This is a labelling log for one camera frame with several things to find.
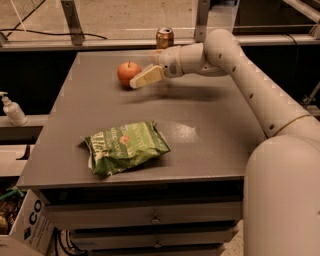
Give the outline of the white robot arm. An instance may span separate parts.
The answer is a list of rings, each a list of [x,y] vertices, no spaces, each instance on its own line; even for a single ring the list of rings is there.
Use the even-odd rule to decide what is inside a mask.
[[[320,256],[320,122],[260,70],[231,32],[160,51],[136,89],[188,73],[231,76],[267,139],[244,177],[244,256]]]

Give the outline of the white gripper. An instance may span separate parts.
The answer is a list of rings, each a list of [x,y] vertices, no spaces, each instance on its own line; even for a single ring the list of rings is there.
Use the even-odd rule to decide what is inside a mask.
[[[138,89],[159,82],[163,79],[164,75],[168,78],[181,77],[183,75],[181,46],[158,49],[156,51],[156,64],[150,64],[134,76],[129,82],[130,87]]]

